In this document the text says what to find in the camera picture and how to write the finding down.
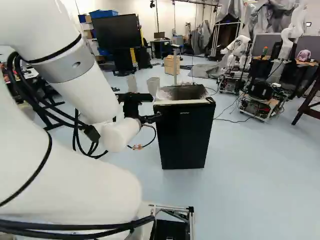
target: black box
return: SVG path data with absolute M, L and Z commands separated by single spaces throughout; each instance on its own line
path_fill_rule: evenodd
M 162 114 L 156 123 L 162 169 L 204 168 L 216 103 L 203 96 L 203 90 L 207 93 L 203 85 L 165 88 L 174 88 L 174 100 L 156 101 L 153 106 L 154 113 Z M 183 92 L 193 99 L 186 100 Z

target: epoxy floor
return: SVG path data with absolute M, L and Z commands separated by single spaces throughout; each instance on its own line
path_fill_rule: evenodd
M 182 65 L 192 57 L 183 56 Z M 208 63 L 193 58 L 193 64 Z M 160 85 L 174 83 L 173 76 L 158 65 L 135 73 L 138 91 L 147 93 L 147 79 L 160 77 Z M 188 70 L 178 81 L 192 82 Z M 126 77 L 105 76 L 113 87 L 128 90 Z M 199 84 L 217 89 L 211 79 L 194 78 Z M 236 97 L 213 96 L 215 116 Z M 230 123 L 213 121 L 204 169 L 162 170 L 157 139 L 146 149 L 109 153 L 102 161 L 130 170 L 141 182 L 145 201 L 174 206 L 194 206 L 197 240 L 318 240 L 320 239 L 320 121 L 303 115 L 296 126 L 291 122 L 304 98 L 284 105 L 285 111 L 268 123 L 250 119 Z M 60 108 L 73 114 L 66 103 Z M 230 107 L 220 118 L 233 121 L 247 116 Z M 140 114 L 152 114 L 152 103 L 144 103 Z M 60 142 L 72 146 L 72 130 L 51 131 Z M 152 129 L 138 134 L 132 144 L 144 144 Z M 82 137 L 84 145 L 89 145 Z

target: blue bin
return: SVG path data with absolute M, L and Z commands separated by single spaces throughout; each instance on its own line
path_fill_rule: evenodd
M 98 47 L 98 51 L 99 51 L 101 56 L 110 56 L 110 53 L 105 49 L 102 49 L 102 48 Z
M 91 34 L 92 34 L 92 36 L 93 36 L 94 39 L 97 38 L 96 30 L 92 29 L 92 30 L 91 30 Z
M 98 18 L 105 18 L 105 17 L 112 17 L 117 16 L 118 12 L 113 10 L 96 10 L 89 12 L 92 19 L 98 19 Z
M 78 15 L 78 18 L 79 18 L 79 22 L 81 24 L 86 22 L 86 15 L 85 14 Z

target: tv screen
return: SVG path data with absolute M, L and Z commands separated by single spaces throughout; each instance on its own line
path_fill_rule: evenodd
M 112 51 L 142 45 L 136 14 L 93 18 L 92 24 L 102 49 Z

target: white robot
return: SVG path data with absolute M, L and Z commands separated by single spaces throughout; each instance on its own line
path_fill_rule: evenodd
M 249 56 L 245 66 L 246 52 L 249 41 L 249 37 L 240 35 L 233 42 L 231 42 L 225 49 L 222 49 L 220 52 L 224 54 L 224 56 L 220 62 L 220 68 L 232 69 L 236 63 L 236 57 L 239 57 L 240 69 L 247 69 L 249 63 L 251 62 L 251 56 Z
M 301 0 L 298 7 L 296 7 L 292 12 L 291 23 L 289 27 L 285 28 L 281 32 L 283 44 L 278 59 L 273 61 L 271 76 L 268 79 L 270 83 L 279 83 L 285 65 L 290 62 L 288 58 L 293 45 L 294 43 L 298 42 L 298 39 L 305 32 L 305 18 L 307 15 L 307 10 L 308 0 Z
M 117 98 L 60 0 L 2 0 L 0 21 L 0 44 L 15 49 L 95 124 L 108 151 L 123 150 L 141 123 L 130 117 L 112 123 Z M 90 225 L 137 218 L 142 202 L 137 178 L 51 140 L 18 109 L 2 74 L 0 114 L 0 219 Z M 45 157 L 33 182 L 10 200 Z M 107 239 L 124 240 L 128 234 Z

